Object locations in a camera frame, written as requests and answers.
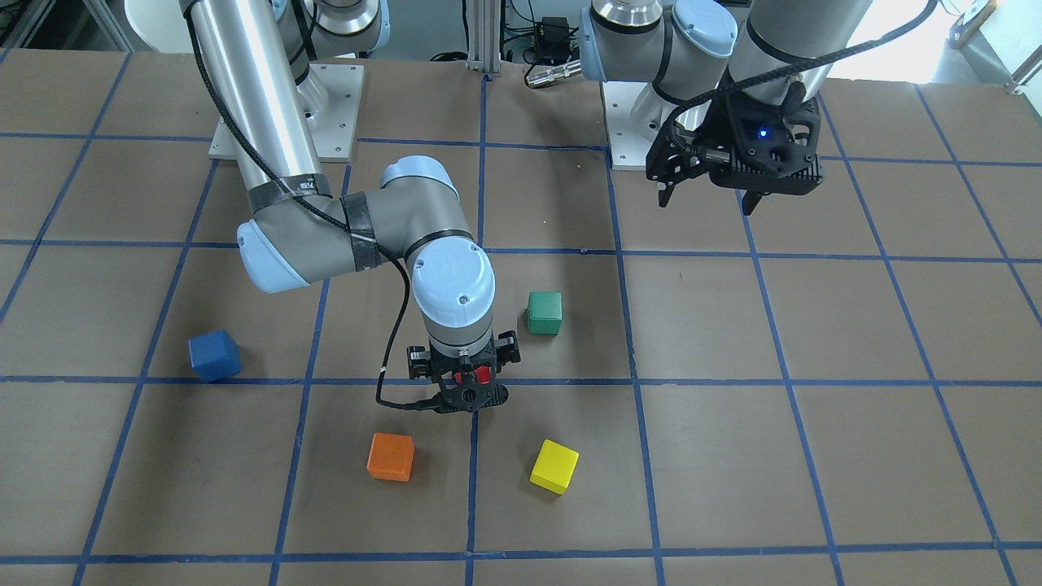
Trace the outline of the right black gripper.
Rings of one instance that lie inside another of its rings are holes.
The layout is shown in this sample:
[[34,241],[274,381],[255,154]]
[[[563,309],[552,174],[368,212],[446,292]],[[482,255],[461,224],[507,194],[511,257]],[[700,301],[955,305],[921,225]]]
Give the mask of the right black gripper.
[[431,398],[408,402],[406,408],[432,409],[440,414],[473,413],[507,402],[508,390],[497,376],[505,364],[520,361],[519,337],[514,329],[499,334],[480,350],[465,356],[410,346],[410,379],[431,379],[440,390]]

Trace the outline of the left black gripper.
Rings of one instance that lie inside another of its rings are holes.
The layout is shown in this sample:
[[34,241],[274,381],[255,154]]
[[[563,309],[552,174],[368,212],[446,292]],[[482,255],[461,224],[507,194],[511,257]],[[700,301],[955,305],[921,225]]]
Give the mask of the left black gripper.
[[801,81],[778,105],[737,90],[708,101],[696,129],[662,130],[646,157],[646,178],[658,182],[658,205],[667,207],[675,186],[708,175],[720,188],[744,190],[741,212],[750,216],[768,195],[807,195],[824,181],[820,130],[818,100]]

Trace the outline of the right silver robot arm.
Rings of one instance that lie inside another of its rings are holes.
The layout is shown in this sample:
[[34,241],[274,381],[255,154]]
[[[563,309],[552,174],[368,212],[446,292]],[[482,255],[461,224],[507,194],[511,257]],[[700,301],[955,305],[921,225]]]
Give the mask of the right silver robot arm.
[[514,331],[493,333],[496,279],[438,160],[388,166],[380,187],[334,196],[313,127],[331,111],[317,60],[380,47],[383,1],[182,1],[195,62],[237,158],[252,219],[237,230],[249,277],[267,293],[394,264],[429,346],[410,346],[410,379],[438,392],[402,409],[440,414],[507,401],[497,381],[520,361]]

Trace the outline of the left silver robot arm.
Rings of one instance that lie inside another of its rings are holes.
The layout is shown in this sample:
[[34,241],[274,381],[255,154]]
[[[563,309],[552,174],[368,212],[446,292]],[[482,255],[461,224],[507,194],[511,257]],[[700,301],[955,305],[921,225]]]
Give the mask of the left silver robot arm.
[[753,1],[736,16],[718,1],[593,1],[580,14],[581,71],[643,86],[632,119],[651,141],[649,181],[666,207],[676,186],[706,175],[743,190],[742,212],[763,197],[805,195],[823,182],[817,93],[826,64],[708,99],[706,93],[841,50],[867,1]]

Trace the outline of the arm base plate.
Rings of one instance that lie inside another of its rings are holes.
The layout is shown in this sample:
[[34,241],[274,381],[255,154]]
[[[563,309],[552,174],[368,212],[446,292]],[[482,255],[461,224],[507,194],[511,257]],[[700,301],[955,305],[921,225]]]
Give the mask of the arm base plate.
[[652,142],[675,104],[643,82],[603,82],[602,99],[614,168],[645,171]]
[[[317,158],[323,163],[348,163],[357,130],[362,86],[366,72],[361,64],[312,63],[305,81],[296,88],[299,111],[308,126]],[[274,107],[264,97],[232,98],[230,111],[249,112],[251,121],[270,118]],[[223,121],[218,122],[208,154],[214,160],[235,160],[241,151]]]

